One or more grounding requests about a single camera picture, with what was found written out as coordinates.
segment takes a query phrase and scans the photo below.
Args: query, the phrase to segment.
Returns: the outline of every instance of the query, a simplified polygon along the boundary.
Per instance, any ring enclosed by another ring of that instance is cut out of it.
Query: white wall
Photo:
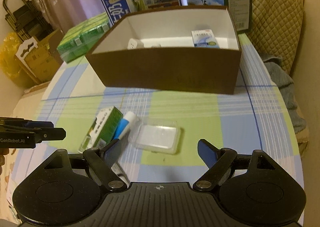
[[[295,97],[309,128],[308,149],[302,158],[307,195],[304,225],[320,225],[320,0],[305,0],[293,80]]]
[[[17,10],[23,3],[20,0],[9,0],[8,7],[11,11]],[[6,11],[0,4],[0,44],[2,40],[6,37],[8,32],[12,29],[9,24],[4,20]],[[13,82],[8,79],[2,70],[0,69],[0,117],[9,117],[18,103],[19,99],[23,95],[24,89],[19,88]]]

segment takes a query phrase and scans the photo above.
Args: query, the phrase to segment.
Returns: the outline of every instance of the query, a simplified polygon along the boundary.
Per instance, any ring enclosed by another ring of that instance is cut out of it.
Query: green box
[[[85,55],[109,28],[105,12],[71,28],[57,47],[62,60],[69,63]]]
[[[79,152],[107,145],[112,140],[122,117],[122,113],[116,107],[101,109],[81,143]]]

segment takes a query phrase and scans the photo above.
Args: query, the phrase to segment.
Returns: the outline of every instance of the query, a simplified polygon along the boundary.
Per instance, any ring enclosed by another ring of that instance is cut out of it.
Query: toothpaste tube
[[[135,115],[133,112],[127,112],[121,119],[113,139],[122,139],[122,137],[131,129],[137,120],[137,115]]]

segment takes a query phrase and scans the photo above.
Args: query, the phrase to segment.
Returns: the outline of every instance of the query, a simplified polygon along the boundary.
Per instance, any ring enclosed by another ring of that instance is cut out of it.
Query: table
[[[251,154],[263,149],[302,187],[303,175],[292,123],[277,86],[245,34],[234,95],[149,89],[106,88],[85,57],[63,65],[44,93],[34,119],[52,121],[67,132],[64,141],[19,150],[8,196],[55,149],[76,152],[97,112],[116,106],[123,114],[175,120],[182,128],[176,155],[151,153],[127,145],[119,164],[130,181],[193,184],[206,170],[197,154],[204,138],[217,146]]]

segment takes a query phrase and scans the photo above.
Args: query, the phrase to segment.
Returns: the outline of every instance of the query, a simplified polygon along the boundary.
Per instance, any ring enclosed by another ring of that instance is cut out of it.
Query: clear plastic container
[[[140,149],[174,154],[177,151],[180,131],[175,121],[142,118],[133,126],[128,140]]]

